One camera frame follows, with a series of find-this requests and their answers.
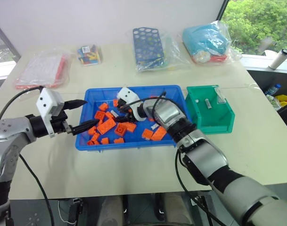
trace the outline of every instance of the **table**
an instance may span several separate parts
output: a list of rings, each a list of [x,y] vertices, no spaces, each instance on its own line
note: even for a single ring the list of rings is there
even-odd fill
[[[18,92],[13,82],[35,51],[38,49],[22,56],[1,86],[0,110]],[[175,71],[136,73],[131,46],[105,45],[102,53],[104,61],[100,65],[84,67],[77,59],[73,61],[70,81],[56,89],[64,100],[81,99],[89,88],[177,84],[186,96],[187,86],[218,84],[236,117],[232,133],[209,135],[209,138],[222,149],[235,171],[265,185],[287,182],[287,127],[261,90],[250,86],[254,80],[240,62],[210,67],[191,64]],[[35,92],[15,101],[4,117],[38,115]],[[67,111],[68,123],[77,125],[80,114],[81,109]],[[52,139],[42,137],[22,150],[51,199],[182,191],[175,175],[173,146],[99,153],[76,150],[75,139],[70,134]],[[189,190],[210,189],[197,184],[181,167],[180,175]],[[21,161],[9,197],[43,198]]]

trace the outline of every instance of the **blue plastic tray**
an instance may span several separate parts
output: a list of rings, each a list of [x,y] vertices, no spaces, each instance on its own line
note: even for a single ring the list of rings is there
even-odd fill
[[[98,107],[106,102],[109,105],[108,111],[114,110],[120,114],[116,107],[113,107],[113,99],[117,99],[117,93],[121,88],[102,88],[102,89],[88,89],[85,94],[85,100],[88,101],[82,108],[82,114],[80,123],[94,119],[94,115],[98,110]],[[170,85],[170,86],[145,86],[145,87],[129,87],[134,91],[139,98],[146,98],[150,96],[158,96],[163,91],[166,91],[166,97],[171,98],[176,101],[180,107],[183,108],[188,118],[189,113],[186,108],[186,103],[182,91],[179,86]],[[174,145],[175,143],[172,140],[171,136],[166,134],[161,141],[147,141],[141,137],[144,129],[151,129],[150,127],[155,123],[146,119],[143,122],[136,122],[136,129],[133,133],[126,132],[124,135],[123,144],[114,144],[114,139],[119,138],[118,135],[114,133],[116,127],[108,131],[106,134],[101,135],[98,139],[100,141],[104,137],[108,137],[110,144],[108,145],[87,145],[87,142],[91,139],[92,136],[88,135],[87,132],[83,132],[77,135],[75,147],[80,151],[97,151],[104,149],[121,149],[121,148],[131,148],[131,147],[147,147],[147,146],[160,146],[160,145]]]

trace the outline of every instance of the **orange building block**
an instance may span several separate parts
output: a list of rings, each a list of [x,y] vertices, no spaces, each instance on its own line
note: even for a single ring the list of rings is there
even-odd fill
[[[124,139],[122,137],[114,140],[114,144],[122,144],[122,143],[124,143]]]
[[[108,145],[110,142],[109,142],[109,138],[108,137],[105,137],[105,138],[102,138],[101,139],[101,143],[103,144],[103,145]]]
[[[96,132],[96,126],[93,126],[91,129],[88,130],[89,135],[94,135],[95,132]]]
[[[109,108],[109,105],[107,103],[103,103],[101,106],[99,106],[99,109],[105,112]]]
[[[122,123],[119,123],[115,129],[115,134],[123,137],[126,133],[126,130],[127,130],[127,127],[123,125]]]
[[[106,112],[106,117],[108,117],[109,119],[114,118],[114,116],[110,112]]]
[[[129,132],[131,132],[131,133],[134,132],[134,130],[135,130],[136,127],[137,127],[136,124],[130,123],[130,122],[122,122],[121,124],[122,124],[122,125],[125,125],[126,128],[127,128],[127,130],[128,130]]]
[[[89,141],[87,142],[87,145],[94,145],[94,143],[93,143],[93,141],[89,140]]]
[[[113,119],[108,119],[101,125],[97,126],[97,130],[101,133],[101,135],[104,135],[106,132],[108,132],[111,128],[113,128],[116,125],[116,122]]]
[[[162,127],[159,126],[159,128],[157,129],[157,131],[153,134],[153,136],[151,137],[151,140],[154,141],[159,141],[162,140],[162,138],[166,135],[166,130]]]
[[[91,141],[96,141],[99,138],[100,134],[98,132],[95,132],[93,137],[91,138]]]
[[[101,111],[96,111],[94,118],[95,119],[99,119],[99,120],[103,120],[105,117],[105,113],[101,112]]]
[[[118,107],[118,100],[116,100],[116,99],[113,100],[113,106],[114,106],[114,107]]]
[[[151,130],[149,130],[149,129],[144,129],[144,131],[143,131],[141,137],[142,137],[143,139],[150,140],[151,137],[152,137],[152,135],[153,135],[153,131],[151,131]]]

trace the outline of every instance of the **green plastic bin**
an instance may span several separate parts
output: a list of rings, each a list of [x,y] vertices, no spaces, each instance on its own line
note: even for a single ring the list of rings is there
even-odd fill
[[[192,122],[205,134],[231,133],[235,114],[229,103],[218,103],[218,95],[212,86],[187,87],[186,105]]]

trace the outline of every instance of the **green foliage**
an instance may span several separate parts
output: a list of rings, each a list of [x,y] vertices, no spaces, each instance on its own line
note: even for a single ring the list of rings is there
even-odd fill
[[[262,54],[258,47],[266,37],[274,41],[267,49],[287,48],[287,0],[231,0],[222,21],[233,47],[244,54]]]

